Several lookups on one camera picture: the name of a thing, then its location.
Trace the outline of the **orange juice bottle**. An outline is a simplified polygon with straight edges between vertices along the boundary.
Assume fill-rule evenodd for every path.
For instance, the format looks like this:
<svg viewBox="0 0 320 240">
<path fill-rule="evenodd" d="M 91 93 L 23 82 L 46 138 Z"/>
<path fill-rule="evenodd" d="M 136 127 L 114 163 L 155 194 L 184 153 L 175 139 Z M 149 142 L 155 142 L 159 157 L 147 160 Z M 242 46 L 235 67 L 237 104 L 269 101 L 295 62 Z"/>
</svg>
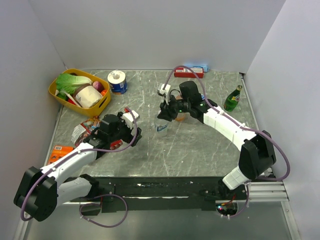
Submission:
<svg viewBox="0 0 320 240">
<path fill-rule="evenodd" d="M 175 97 L 177 100 L 181 100 L 182 96 L 179 94 Z M 187 117 L 187 114 L 185 112 L 180 112 L 177 114 L 177 117 L 175 118 L 175 120 L 177 122 L 183 122 Z"/>
</svg>

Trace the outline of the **crushed clear plastic bottle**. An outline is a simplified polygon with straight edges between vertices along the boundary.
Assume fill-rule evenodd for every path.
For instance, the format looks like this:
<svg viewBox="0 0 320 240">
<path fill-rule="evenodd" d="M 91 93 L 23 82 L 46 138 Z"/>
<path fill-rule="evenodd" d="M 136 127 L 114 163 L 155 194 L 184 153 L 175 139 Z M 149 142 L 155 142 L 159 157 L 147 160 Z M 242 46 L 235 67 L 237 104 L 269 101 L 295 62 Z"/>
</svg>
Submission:
<svg viewBox="0 0 320 240">
<path fill-rule="evenodd" d="M 161 138 L 167 135 L 168 126 L 169 126 L 168 121 L 156 117 L 154 121 L 154 126 L 155 126 L 155 133 L 157 137 Z"/>
</svg>

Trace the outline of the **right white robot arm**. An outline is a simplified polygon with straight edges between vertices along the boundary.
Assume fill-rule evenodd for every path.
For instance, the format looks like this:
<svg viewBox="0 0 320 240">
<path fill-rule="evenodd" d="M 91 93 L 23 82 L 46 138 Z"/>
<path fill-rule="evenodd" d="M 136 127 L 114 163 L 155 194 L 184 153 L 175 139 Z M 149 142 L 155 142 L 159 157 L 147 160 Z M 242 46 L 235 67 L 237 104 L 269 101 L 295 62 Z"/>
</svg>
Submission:
<svg viewBox="0 0 320 240">
<path fill-rule="evenodd" d="M 212 100 L 205 100 L 194 81 L 181 83 L 179 92 L 180 98 L 176 99 L 169 84 L 159 87 L 157 93 L 164 97 L 157 116 L 159 119 L 171 122 L 178 114 L 188 113 L 218 131 L 240 151 L 238 165 L 223 177 L 223 184 L 218 187 L 223 199 L 230 199 L 236 194 L 238 186 L 256 180 L 276 163 L 274 147 L 265 132 L 259 134 L 245 130 L 245 124 L 226 114 Z"/>
</svg>

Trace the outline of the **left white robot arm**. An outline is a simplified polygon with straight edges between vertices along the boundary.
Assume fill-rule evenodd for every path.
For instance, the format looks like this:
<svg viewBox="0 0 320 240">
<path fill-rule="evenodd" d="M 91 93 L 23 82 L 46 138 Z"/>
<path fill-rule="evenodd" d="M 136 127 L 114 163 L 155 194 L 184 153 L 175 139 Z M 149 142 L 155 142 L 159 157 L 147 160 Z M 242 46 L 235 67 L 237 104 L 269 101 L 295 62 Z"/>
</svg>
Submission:
<svg viewBox="0 0 320 240">
<path fill-rule="evenodd" d="M 141 139 L 137 126 L 140 115 L 129 108 L 125 113 L 106 114 L 82 143 L 59 160 L 42 168 L 28 168 L 21 179 L 13 203 L 21 209 L 20 218 L 27 222 L 47 219 L 61 204 L 84 197 L 88 201 L 99 195 L 97 183 L 90 176 L 80 176 L 67 182 L 71 175 L 105 153 L 121 152 L 112 143 L 121 140 L 134 147 Z"/>
</svg>

